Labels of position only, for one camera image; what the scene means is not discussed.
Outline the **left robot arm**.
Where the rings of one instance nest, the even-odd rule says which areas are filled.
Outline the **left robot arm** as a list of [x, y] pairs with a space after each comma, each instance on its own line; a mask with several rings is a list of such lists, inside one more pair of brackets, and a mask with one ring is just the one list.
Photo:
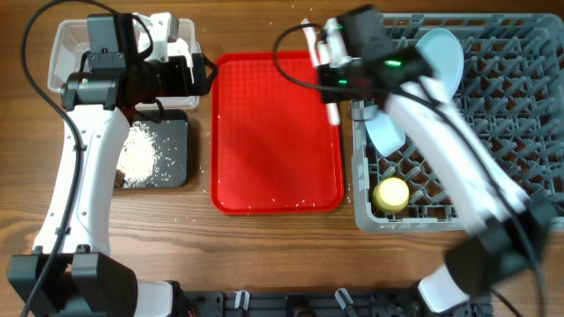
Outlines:
[[8, 279], [37, 316], [192, 316], [175, 281], [146, 282], [110, 255], [108, 219], [137, 106], [203, 96], [217, 66], [192, 52], [168, 13], [105, 10], [86, 21], [89, 48], [61, 88], [64, 144], [48, 215]]

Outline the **yellow cup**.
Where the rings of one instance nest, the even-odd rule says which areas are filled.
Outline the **yellow cup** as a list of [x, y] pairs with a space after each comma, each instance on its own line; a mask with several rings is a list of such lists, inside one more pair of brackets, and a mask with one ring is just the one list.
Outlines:
[[409, 202], [410, 191], [405, 181], [390, 177], [378, 183], [373, 191], [375, 206], [382, 212], [395, 214]]

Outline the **light blue bowl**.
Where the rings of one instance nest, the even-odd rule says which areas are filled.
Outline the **light blue bowl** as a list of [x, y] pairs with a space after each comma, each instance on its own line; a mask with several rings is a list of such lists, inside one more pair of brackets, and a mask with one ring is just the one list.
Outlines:
[[368, 137], [382, 156], [388, 157], [405, 144], [404, 130], [377, 106], [364, 107], [363, 119]]

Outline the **white plastic spoon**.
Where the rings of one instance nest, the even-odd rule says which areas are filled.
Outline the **white plastic spoon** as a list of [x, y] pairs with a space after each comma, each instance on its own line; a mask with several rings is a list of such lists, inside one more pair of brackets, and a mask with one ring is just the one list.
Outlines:
[[[329, 63], [330, 61], [330, 55], [327, 49], [327, 45], [322, 43], [322, 42], [318, 42], [316, 44], [316, 50], [317, 50], [317, 54], [318, 54], [318, 60], [319, 60], [319, 67], [321, 67], [322, 65], [326, 65]], [[327, 114], [328, 114], [328, 118], [329, 118], [329, 123], [331, 126], [338, 126], [340, 124], [340, 114], [338, 111], [338, 104], [337, 103], [327, 103], [326, 104], [327, 107]]]

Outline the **large light blue plate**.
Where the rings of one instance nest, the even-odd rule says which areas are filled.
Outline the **large light blue plate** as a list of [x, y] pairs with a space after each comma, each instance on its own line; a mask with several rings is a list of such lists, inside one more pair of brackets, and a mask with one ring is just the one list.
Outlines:
[[434, 29], [426, 33], [415, 48], [442, 81], [445, 92], [453, 98], [464, 73], [464, 52], [456, 36], [444, 28]]

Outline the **white paper napkin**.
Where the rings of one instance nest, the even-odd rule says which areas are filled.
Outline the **white paper napkin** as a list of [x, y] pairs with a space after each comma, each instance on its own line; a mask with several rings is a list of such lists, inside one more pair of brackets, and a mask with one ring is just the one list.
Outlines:
[[[149, 40], [146, 37], [140, 37], [137, 42], [137, 48], [140, 52], [149, 48]], [[167, 44], [167, 56], [189, 56], [189, 46], [188, 43], [183, 40], [179, 39], [175, 42], [171, 42]]]

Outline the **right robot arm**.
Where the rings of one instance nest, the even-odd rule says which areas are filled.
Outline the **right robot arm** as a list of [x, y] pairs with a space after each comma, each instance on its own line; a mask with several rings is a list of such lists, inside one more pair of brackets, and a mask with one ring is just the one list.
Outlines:
[[418, 282], [421, 307], [448, 313], [525, 269], [539, 274], [554, 206], [529, 197], [499, 167], [420, 51], [397, 48], [370, 5], [327, 20], [322, 39], [323, 100], [384, 97], [383, 111], [436, 173], [466, 231]]

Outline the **rice and food scraps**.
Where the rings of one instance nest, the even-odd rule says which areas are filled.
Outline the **rice and food scraps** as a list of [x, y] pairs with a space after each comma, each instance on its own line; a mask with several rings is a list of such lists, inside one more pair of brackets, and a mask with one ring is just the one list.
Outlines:
[[151, 121], [133, 122], [118, 159], [114, 188], [155, 188], [171, 185], [170, 137]]

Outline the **white plastic fork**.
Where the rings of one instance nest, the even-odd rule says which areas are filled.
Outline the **white plastic fork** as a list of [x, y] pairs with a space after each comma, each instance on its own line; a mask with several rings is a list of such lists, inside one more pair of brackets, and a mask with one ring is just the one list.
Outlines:
[[327, 46], [322, 41], [321, 35], [315, 26], [304, 27], [303, 32], [307, 40], [310, 60], [316, 71], [317, 83], [320, 85], [322, 83], [320, 67], [328, 64], [330, 61]]

